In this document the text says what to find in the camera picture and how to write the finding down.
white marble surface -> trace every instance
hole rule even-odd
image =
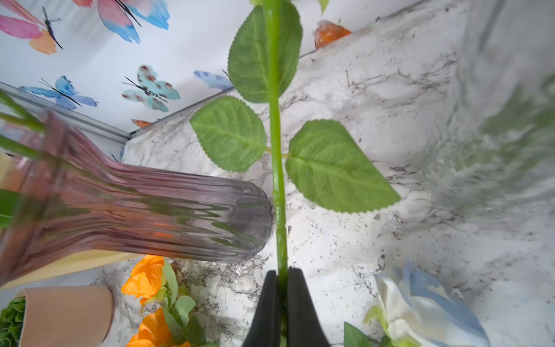
[[[308,202],[286,182],[290,264],[303,269],[332,345],[342,344],[344,321],[380,337],[378,326],[362,324],[375,303],[373,275],[407,259],[462,293],[492,346],[555,344],[553,208],[497,221],[467,218],[435,206],[419,183],[427,132],[446,98],[466,5],[423,2],[305,56],[281,97],[285,147],[305,121],[339,120],[402,196],[376,213],[340,214]],[[267,107],[253,109],[268,129]],[[249,180],[271,196],[269,157],[244,174],[217,168],[188,123],[192,112],[131,140],[124,162]],[[120,293],[136,261],[98,270],[97,282],[112,288],[116,306],[102,346],[123,346],[137,332],[138,300]],[[264,274],[276,267],[275,239],[240,264],[177,260],[174,267],[199,303],[207,337],[240,346]]]

light blue butterfly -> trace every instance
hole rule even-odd
[[[210,88],[219,89],[222,92],[224,90],[228,90],[229,88],[233,88],[233,84],[231,84],[231,82],[223,76],[216,75],[210,72],[198,71],[198,70],[193,72],[193,74],[199,80],[205,82]]]
[[[168,112],[168,107],[162,102],[167,103],[166,99],[181,99],[177,90],[165,81],[156,81],[157,73],[148,65],[141,65],[137,71],[137,81],[139,85],[126,77],[128,81],[122,82],[130,86],[135,86],[140,90],[128,89],[122,93],[122,97],[133,102],[142,102],[146,107]]]
[[[75,91],[71,81],[65,76],[60,76],[60,78],[56,80],[55,88],[46,83],[44,79],[42,79],[42,82],[40,83],[50,87],[52,90],[38,87],[20,87],[20,90],[36,95],[43,95],[47,98],[54,98],[56,99],[57,105],[70,110],[77,108],[75,104],[78,104],[79,106],[82,106],[81,104],[94,107],[98,106],[98,101],[95,101],[93,98],[77,95],[79,93]]]

succulent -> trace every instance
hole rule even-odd
[[[0,347],[16,347],[23,329],[25,297],[15,298],[0,313]]]

glass vase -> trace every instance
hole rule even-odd
[[[90,249],[234,263],[264,247],[272,204],[253,183],[118,163],[54,113],[43,119],[46,134],[23,139],[36,153],[13,156],[0,185],[19,196],[0,285]]]
[[[555,1],[473,1],[426,187],[468,214],[555,197]]]

blue and white flower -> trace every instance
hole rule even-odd
[[[407,262],[391,276],[376,276],[378,318],[396,347],[490,347],[478,318],[439,281]]]

